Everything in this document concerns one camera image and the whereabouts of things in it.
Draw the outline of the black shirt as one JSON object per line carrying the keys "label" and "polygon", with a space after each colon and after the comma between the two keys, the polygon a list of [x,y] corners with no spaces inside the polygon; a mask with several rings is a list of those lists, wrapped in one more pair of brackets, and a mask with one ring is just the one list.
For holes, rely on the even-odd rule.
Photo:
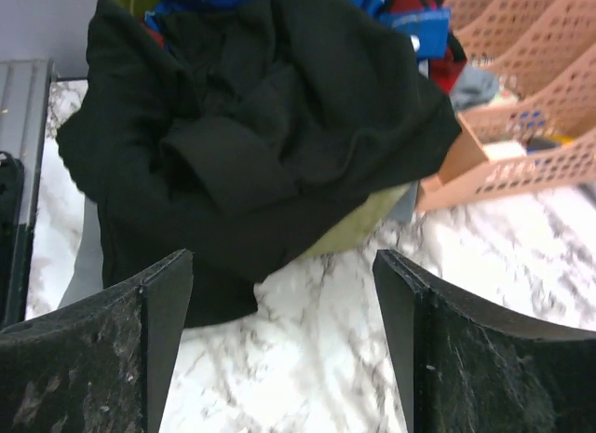
{"label": "black shirt", "polygon": [[407,36],[331,60],[189,22],[167,16],[158,44],[99,0],[88,90],[57,143],[98,208],[103,285],[190,250],[193,328],[254,313],[255,284],[371,193],[434,174],[461,128]]}

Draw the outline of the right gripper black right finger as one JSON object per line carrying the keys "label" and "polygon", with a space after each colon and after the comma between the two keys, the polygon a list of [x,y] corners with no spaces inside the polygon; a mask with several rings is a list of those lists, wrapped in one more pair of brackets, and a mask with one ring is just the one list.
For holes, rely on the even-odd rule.
{"label": "right gripper black right finger", "polygon": [[411,432],[591,432],[595,335],[461,289],[393,250],[374,284]]}

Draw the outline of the pink plastic file organizer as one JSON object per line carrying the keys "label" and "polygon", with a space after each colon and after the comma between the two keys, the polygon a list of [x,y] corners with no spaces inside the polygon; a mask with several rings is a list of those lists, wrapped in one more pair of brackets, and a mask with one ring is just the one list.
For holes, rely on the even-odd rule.
{"label": "pink plastic file organizer", "polygon": [[507,103],[462,112],[420,211],[589,183],[595,178],[595,0],[447,0],[469,58]]}

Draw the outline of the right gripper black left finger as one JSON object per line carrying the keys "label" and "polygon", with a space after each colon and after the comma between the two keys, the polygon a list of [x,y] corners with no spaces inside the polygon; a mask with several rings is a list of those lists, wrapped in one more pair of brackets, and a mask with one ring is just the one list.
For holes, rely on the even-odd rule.
{"label": "right gripper black left finger", "polygon": [[4,432],[157,432],[193,288],[178,250],[1,332]]}

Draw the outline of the green laundry basket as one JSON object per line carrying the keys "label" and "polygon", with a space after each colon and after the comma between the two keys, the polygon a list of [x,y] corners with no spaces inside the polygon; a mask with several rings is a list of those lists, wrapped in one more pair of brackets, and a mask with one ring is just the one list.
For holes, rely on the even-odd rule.
{"label": "green laundry basket", "polygon": [[[126,15],[141,16],[156,0],[112,0],[116,7]],[[350,212],[337,225],[330,228],[314,246],[310,247],[305,257],[351,250],[362,242],[374,230],[378,222],[392,211],[400,200],[406,202],[405,213],[410,217],[413,211],[416,183],[406,183],[371,194],[367,200]],[[100,226],[97,206],[89,198],[85,199],[84,222],[78,258],[102,259],[100,246]]]}

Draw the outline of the red plaid shirt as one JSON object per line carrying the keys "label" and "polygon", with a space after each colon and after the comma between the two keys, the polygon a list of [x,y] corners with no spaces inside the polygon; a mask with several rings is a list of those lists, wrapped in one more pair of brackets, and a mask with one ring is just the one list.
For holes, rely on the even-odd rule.
{"label": "red plaid shirt", "polygon": [[447,94],[467,64],[467,55],[451,30],[445,0],[392,0],[385,22],[415,37],[417,59],[427,62],[428,76]]}

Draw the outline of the blue plaid shirt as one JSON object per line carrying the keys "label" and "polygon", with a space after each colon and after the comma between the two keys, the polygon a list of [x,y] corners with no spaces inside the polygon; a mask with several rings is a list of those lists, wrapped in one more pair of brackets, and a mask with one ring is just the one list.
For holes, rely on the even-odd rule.
{"label": "blue plaid shirt", "polygon": [[169,15],[190,18],[189,27],[200,24],[225,26],[230,21],[247,27],[250,35],[265,34],[276,47],[287,45],[302,51],[321,48],[336,60],[343,48],[384,43],[397,45],[405,36],[413,41],[408,56],[416,57],[418,40],[391,28],[384,19],[392,0],[159,0],[144,15],[145,25],[165,32]]}

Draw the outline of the aluminium rail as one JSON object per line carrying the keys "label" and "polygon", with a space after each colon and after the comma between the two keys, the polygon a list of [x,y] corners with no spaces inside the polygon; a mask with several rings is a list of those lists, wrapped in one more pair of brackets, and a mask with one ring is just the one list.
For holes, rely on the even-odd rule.
{"label": "aluminium rail", "polygon": [[1,326],[25,318],[50,60],[1,62]]}

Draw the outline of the grey cloth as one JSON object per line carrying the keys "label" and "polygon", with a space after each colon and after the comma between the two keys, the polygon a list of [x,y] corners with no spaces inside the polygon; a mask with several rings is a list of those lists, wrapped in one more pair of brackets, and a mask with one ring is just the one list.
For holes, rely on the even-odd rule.
{"label": "grey cloth", "polygon": [[484,105],[499,91],[499,79],[490,72],[467,65],[456,80],[449,96],[455,112]]}

